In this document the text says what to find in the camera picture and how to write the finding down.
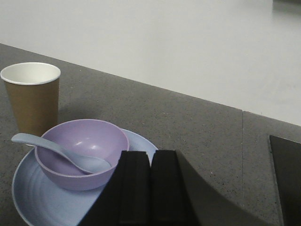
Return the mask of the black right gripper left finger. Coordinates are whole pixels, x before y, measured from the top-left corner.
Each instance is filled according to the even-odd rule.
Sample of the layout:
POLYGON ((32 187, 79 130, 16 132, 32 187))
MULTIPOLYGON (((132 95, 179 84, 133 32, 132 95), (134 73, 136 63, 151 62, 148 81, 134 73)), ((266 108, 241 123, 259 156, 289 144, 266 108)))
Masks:
POLYGON ((150 163, 146 152, 121 153, 109 182, 79 224, 150 225, 150 163))

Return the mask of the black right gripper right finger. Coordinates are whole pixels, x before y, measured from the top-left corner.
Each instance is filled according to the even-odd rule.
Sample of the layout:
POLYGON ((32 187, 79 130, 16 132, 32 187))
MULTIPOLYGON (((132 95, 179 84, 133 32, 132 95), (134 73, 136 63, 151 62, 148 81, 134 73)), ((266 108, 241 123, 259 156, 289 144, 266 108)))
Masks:
POLYGON ((151 164, 154 226, 266 226, 216 192, 183 155, 157 150, 151 164))

